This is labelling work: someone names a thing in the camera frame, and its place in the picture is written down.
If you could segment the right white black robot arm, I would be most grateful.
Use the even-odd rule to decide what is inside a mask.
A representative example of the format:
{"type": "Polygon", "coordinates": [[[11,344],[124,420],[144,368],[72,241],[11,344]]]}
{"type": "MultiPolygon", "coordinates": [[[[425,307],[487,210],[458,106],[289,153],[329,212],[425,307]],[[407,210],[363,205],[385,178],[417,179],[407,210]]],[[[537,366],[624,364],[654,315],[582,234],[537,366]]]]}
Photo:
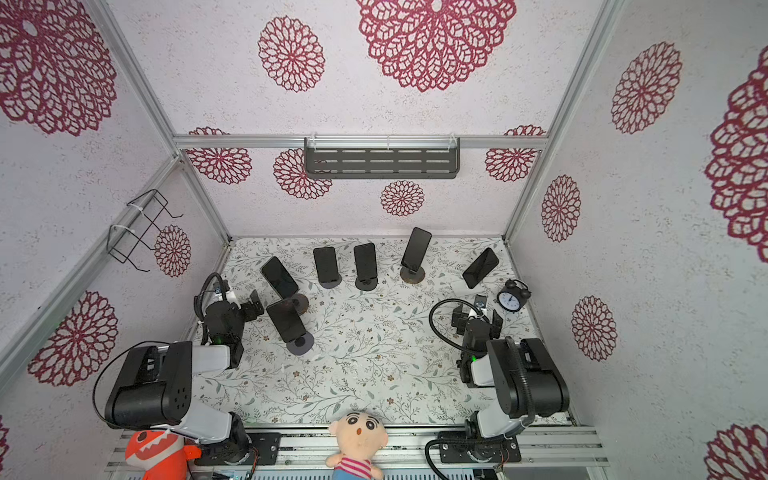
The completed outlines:
{"type": "Polygon", "coordinates": [[[568,387],[544,343],[538,338],[515,341],[501,336],[502,318],[471,309],[453,309],[451,326],[462,337],[457,361],[461,381],[488,389],[495,400],[465,422],[470,439],[511,437],[538,417],[565,413],[568,387]]]}

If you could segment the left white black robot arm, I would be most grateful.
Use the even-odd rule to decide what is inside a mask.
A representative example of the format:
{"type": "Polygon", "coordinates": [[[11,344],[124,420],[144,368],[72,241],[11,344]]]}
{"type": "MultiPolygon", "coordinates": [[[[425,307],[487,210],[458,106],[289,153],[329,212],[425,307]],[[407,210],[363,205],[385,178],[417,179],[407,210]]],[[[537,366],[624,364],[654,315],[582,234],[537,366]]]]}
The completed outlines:
{"type": "Polygon", "coordinates": [[[194,441],[203,464],[242,464],[256,448],[242,418],[193,398],[196,374],[239,367],[244,354],[245,324],[265,313],[256,291],[239,303],[227,293],[202,312],[209,342],[135,346],[126,358],[104,407],[113,429],[168,430],[194,441]]]}

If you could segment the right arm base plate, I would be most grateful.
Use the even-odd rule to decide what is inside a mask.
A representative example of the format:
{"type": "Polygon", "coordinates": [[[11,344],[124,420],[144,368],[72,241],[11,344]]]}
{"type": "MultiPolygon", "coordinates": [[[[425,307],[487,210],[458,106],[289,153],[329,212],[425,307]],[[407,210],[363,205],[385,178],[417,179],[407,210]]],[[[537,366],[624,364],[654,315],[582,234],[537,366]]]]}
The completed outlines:
{"type": "Polygon", "coordinates": [[[466,433],[442,431],[438,434],[440,461],[445,464],[518,463],[522,456],[517,439],[479,444],[466,433]]]}

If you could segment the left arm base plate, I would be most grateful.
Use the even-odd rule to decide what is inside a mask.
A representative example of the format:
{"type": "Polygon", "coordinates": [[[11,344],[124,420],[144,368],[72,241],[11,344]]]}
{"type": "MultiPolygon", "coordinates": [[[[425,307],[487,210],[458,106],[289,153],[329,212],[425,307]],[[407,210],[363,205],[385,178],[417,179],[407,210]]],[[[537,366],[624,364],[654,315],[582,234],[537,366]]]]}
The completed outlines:
{"type": "Polygon", "coordinates": [[[282,435],[277,432],[249,432],[248,437],[249,443],[244,450],[225,442],[202,445],[201,457],[193,463],[198,467],[275,465],[282,435]]]}

